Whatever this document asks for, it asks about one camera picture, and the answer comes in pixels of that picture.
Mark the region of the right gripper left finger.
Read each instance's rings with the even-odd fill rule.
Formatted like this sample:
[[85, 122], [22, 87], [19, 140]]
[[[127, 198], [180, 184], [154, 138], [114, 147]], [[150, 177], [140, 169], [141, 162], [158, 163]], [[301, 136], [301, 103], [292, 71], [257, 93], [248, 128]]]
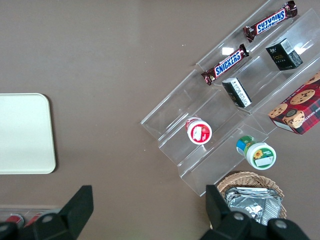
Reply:
[[61, 208], [1, 209], [2, 240], [76, 240], [94, 210], [93, 189], [83, 185]]

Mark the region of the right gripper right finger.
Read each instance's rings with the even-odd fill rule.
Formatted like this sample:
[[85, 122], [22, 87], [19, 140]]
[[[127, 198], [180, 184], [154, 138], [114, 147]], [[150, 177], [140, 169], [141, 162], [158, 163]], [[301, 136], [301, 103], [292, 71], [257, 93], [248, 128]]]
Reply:
[[231, 211], [215, 185], [206, 186], [206, 212], [212, 229], [202, 240], [308, 240], [307, 234], [293, 221], [270, 219], [260, 224], [239, 211]]

